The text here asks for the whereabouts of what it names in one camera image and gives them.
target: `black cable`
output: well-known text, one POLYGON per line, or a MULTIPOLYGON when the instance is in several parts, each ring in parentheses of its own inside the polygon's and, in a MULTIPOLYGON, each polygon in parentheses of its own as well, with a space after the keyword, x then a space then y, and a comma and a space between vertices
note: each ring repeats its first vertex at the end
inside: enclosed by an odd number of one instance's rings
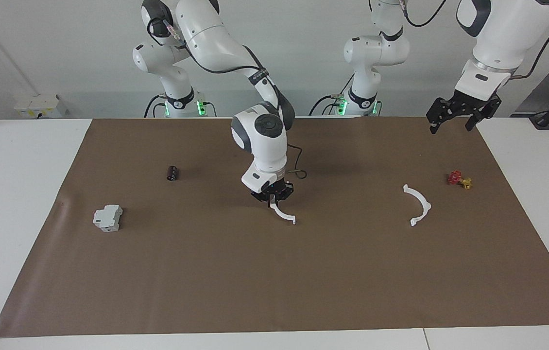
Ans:
POLYGON ((253 60, 255 61, 255 63, 257 63, 257 66, 260 68, 260 69, 264 69, 264 65, 261 64, 261 62, 259 61, 259 59, 257 58, 257 56, 253 53, 253 50, 250 49, 250 47, 246 46, 246 45, 243 45, 242 47, 244 47, 244 49, 248 52, 249 55, 251 55, 251 57, 253 58, 253 60))
POLYGON ((545 113, 548 113, 549 111, 546 110, 546 111, 541 111, 541 112, 536 112, 534 114, 529 114, 529 115, 526 115, 528 118, 531 118, 531 117, 536 117, 536 115, 541 115, 541 114, 545 114, 545 113))
POLYGON ((315 108, 320 104, 320 102, 322 102, 324 100, 328 100, 329 98, 332 98, 331 95, 326 95, 325 97, 320 98, 319 100, 317 100, 317 102, 315 102, 314 106, 311 108, 311 111, 309 112, 308 115, 313 115, 313 112, 315 111, 315 108))
POLYGON ((161 98, 160 95, 156 95, 150 100, 149 104, 147 104, 147 108, 145 109, 145 115, 143 118, 147 118, 147 115, 150 113, 150 108, 152 108, 152 104, 154 104, 154 101, 159 98, 161 98))
POLYGON ((306 179, 308 175, 307 172, 304 171, 303 169, 298 168, 298 161, 301 159, 301 154, 303 153, 303 149, 298 146, 294 146, 292 144, 288 144, 288 147, 298 149, 299 152, 298 152, 298 156, 296 157, 296 162, 294 164, 294 170, 286 171, 286 173, 295 174, 296 177, 298 177, 300 180, 306 179))
POLYGON ((548 111, 541 111, 541 112, 537 112, 537 113, 533 113, 533 114, 515 113, 516 117, 510 116, 510 118, 532 118, 532 117, 536 117, 537 115, 541 115, 541 114, 545 114, 545 113, 548 113, 548 111))
MULTIPOLYGON (((354 78, 354 74, 350 76, 350 79, 348 79, 348 82, 346 83, 346 85, 343 86, 343 89, 340 91, 339 95, 343 94, 343 92, 346 91, 346 87, 350 85, 350 82, 352 82, 353 78, 354 78)), ((333 113, 333 108, 331 108, 330 111, 328 111, 328 115, 330 115, 331 113, 333 113)))
POLYGON ((192 60, 194 60, 194 62, 197 64, 197 66, 201 67, 201 69, 207 71, 208 73, 212 73, 212 74, 225 74, 225 73, 231 73, 232 71, 237 71, 237 70, 241 70, 241 69, 255 69, 255 70, 259 70, 259 67, 255 67, 255 66, 239 66, 239 67, 235 67, 235 68, 230 68, 230 69, 226 69, 226 70, 211 70, 211 69, 207 69, 205 68, 204 66, 201 66, 201 64, 199 63, 199 61, 197 61, 197 58, 194 57, 194 55, 192 55, 192 52, 190 52, 190 49, 188 49, 188 46, 186 46, 186 44, 184 44, 183 46, 181 47, 176 47, 177 49, 186 49, 186 51, 188 51, 188 54, 190 55, 190 57, 192 58, 192 60))
POLYGON ((534 61, 534 64, 532 65, 532 69, 530 69, 529 73, 527 73, 526 75, 515 75, 514 77, 510 78, 510 80, 529 78, 532 75, 532 73, 534 72, 534 70, 536 69, 536 66, 538 65, 538 62, 539 62, 540 58, 542 57, 543 53, 545 52, 545 49, 546 49, 548 44, 549 44, 549 37, 547 38, 545 44, 540 49, 540 52, 538 53, 538 56, 536 57, 536 60, 534 61))
POLYGON ((212 106, 212 109, 214 109, 214 116, 216 118, 219 117, 218 113, 216 113, 216 106, 212 102, 203 102, 203 104, 206 106, 212 106))
POLYGON ((413 23, 411 21, 410 18, 408 18, 408 10, 405 9, 404 10, 404 17, 406 18, 407 22, 413 26, 413 27, 417 27, 417 28, 421 28, 421 27, 425 27, 427 26, 430 22, 432 22, 432 20, 434 20, 434 18, 436 17, 437 14, 439 14, 439 12, 441 11, 441 9, 443 9, 443 5, 445 5, 445 3, 447 2, 447 0, 443 0, 443 2, 441 3, 441 5, 439 5, 439 8, 436 9, 436 12, 432 15, 432 17, 430 17, 430 19, 426 20, 426 22, 424 22, 423 24, 416 24, 416 23, 413 23))
POLYGON ((148 23, 147 23, 147 33, 150 34, 150 38, 152 38, 159 46, 164 46, 163 43, 159 42, 157 40, 157 38, 154 36, 154 34, 152 33, 152 31, 150 31, 150 28, 152 27, 152 25, 154 24, 154 21, 157 20, 158 22, 162 22, 162 20, 160 18, 152 18, 148 23))
POLYGON ((330 104, 330 105, 327 105, 326 107, 324 107, 324 110, 322 111, 322 114, 321 114, 321 115, 326 115, 325 113, 326 113, 326 109, 327 109, 328 107, 337 107, 337 106, 339 106, 339 104, 330 104))
POLYGON ((156 107, 160 107, 160 106, 166 108, 166 104, 157 104, 157 105, 155 105, 154 110, 153 110, 154 118, 156 118, 156 107))

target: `white electrical module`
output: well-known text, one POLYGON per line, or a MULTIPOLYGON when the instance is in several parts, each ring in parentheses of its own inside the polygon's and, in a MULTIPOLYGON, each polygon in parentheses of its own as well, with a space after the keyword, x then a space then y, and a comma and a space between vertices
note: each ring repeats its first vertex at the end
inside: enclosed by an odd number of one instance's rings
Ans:
POLYGON ((19 100, 14 109, 22 118, 64 118, 67 107, 58 95, 39 95, 19 100))
POLYGON ((95 212, 93 223, 102 232, 117 232, 119 231, 119 218, 122 213, 123 209, 120 206, 110 204, 95 212))

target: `yellow plastic part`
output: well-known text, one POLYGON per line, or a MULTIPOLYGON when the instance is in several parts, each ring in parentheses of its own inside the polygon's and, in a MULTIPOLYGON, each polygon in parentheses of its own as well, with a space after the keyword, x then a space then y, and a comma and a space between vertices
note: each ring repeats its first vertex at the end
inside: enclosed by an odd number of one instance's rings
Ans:
POLYGON ((471 178, 468 177, 466 179, 461 180, 461 185, 464 189, 471 189, 471 178))

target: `brown paper mat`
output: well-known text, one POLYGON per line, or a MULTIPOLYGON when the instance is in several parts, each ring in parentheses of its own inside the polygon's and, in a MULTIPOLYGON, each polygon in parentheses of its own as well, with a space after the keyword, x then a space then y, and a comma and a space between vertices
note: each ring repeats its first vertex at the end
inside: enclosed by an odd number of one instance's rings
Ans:
POLYGON ((549 254, 463 123, 298 120, 292 226, 241 184, 229 120, 94 120, 0 337, 549 324, 549 254), (472 190, 446 185, 454 169, 472 190), (416 227, 405 183, 432 203, 416 227), (121 231, 92 224, 105 204, 121 231))

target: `small toy parts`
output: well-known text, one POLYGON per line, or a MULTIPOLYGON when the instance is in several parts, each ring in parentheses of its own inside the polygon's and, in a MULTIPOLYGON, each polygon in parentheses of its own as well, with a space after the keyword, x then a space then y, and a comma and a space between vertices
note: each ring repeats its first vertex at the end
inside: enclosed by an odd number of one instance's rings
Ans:
POLYGON ((471 179, 468 177, 461 180, 461 185, 464 189, 471 189, 471 179))
POLYGON ((447 182, 450 185, 457 185, 463 179, 463 174, 460 171, 452 171, 452 173, 447 178, 447 182))
POLYGON ((447 178, 447 183, 450 185, 461 185, 464 189, 471 189, 471 178, 463 179, 463 174, 460 171, 452 171, 447 178))

